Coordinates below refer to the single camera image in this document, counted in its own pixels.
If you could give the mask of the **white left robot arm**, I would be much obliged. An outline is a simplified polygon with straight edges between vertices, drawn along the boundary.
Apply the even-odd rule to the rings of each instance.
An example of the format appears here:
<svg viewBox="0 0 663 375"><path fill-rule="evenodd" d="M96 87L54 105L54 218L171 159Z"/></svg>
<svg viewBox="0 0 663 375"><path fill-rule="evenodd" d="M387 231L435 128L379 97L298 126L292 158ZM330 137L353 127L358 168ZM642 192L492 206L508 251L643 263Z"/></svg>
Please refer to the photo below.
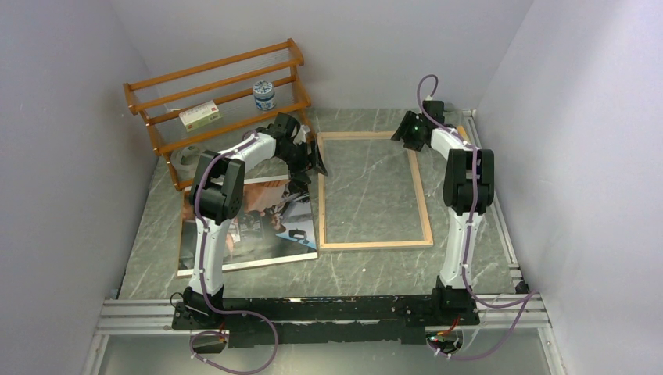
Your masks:
<svg viewBox="0 0 663 375"><path fill-rule="evenodd" d="M311 182L308 172L326 174L310 129L280 112L273 123L248 132L237 145L223 151L205 150L199 157L189 201L195 215L199 243L192 278L183 299L202 327L216 327L224 317L223 255L225 236L233 219L248 206L245 173L265 160L277 158L288 167L297 192Z"/></svg>

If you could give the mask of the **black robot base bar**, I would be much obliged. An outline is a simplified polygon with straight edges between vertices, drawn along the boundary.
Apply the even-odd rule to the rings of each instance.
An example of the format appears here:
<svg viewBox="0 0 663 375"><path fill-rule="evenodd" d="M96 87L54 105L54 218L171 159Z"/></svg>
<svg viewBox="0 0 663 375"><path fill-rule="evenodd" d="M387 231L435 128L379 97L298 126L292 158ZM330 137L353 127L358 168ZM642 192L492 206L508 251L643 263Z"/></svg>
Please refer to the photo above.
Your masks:
<svg viewBox="0 0 663 375"><path fill-rule="evenodd" d="M435 329L480 322L466 291L444 287L428 295L213 297L211 302L208 306L187 290L174 305L172 328L223 331L230 348L369 341L417 345Z"/></svg>

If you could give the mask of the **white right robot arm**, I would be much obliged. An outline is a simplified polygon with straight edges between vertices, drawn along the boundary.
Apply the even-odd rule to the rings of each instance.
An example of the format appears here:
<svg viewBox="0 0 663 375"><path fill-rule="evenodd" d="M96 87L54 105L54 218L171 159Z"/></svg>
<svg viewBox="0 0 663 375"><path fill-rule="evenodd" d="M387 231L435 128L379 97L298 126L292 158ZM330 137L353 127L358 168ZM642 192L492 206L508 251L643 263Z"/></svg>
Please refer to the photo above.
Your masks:
<svg viewBox="0 0 663 375"><path fill-rule="evenodd" d="M426 98L421 111L406 112L393 134L404 148L419 152L424 146L446 160L443 204L449 215L446 254L433 290L431 317L448 324L461 309L475 309L471 293L471 261L478 227L494 200L494 154L466 140L443 123L444 103Z"/></svg>

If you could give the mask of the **light wooden picture frame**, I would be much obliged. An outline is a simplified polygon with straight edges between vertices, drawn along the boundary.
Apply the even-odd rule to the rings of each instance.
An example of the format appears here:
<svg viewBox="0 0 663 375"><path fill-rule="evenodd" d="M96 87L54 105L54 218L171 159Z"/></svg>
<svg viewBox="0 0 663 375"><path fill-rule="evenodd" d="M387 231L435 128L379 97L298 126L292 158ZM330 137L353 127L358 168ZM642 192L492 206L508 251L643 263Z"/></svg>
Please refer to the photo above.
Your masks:
<svg viewBox="0 0 663 375"><path fill-rule="evenodd" d="M358 132L320 132L318 134L317 143L320 146L321 154L324 160L324 141L329 139L389 139L391 140L392 132L390 131L358 131ZM410 154L410 163L412 166L412 175L415 181L415 187L418 193L418 204L422 219L422 226L425 230L426 239L423 241L405 241L405 242L377 242L369 244L355 244L345 243L340 245L331 245L325 242L325 226L324 226L324 179L329 175L319 175L318 177L318 212L319 212L319 248L325 251L344 251L344 250L368 250L380 248L425 248L433 244L433 235L431 224L428 218L428 209L425 202L424 189L421 182L421 175L418 166L417 153L407 148Z"/></svg>

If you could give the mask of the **large printed photo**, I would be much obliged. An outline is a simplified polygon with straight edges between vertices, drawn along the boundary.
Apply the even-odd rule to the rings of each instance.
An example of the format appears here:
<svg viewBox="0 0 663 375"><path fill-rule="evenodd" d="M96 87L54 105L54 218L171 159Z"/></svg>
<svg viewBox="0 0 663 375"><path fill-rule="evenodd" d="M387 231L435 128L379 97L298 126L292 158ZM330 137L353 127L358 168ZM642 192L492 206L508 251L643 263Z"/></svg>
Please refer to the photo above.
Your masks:
<svg viewBox="0 0 663 375"><path fill-rule="evenodd" d="M271 205L241 208L226 232L206 236L206 256L216 256L224 272L319 257L308 187L300 189L281 175L248 179L245 189L265 192Z"/></svg>

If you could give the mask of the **clear acrylic sheet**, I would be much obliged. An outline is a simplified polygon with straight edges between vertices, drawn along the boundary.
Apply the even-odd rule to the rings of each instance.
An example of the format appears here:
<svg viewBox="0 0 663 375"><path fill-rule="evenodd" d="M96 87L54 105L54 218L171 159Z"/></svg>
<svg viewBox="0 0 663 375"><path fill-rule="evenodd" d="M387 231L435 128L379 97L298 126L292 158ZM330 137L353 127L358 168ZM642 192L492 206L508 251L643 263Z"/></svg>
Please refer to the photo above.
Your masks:
<svg viewBox="0 0 663 375"><path fill-rule="evenodd" d="M409 151L389 139L327 139L325 242L423 241Z"/></svg>

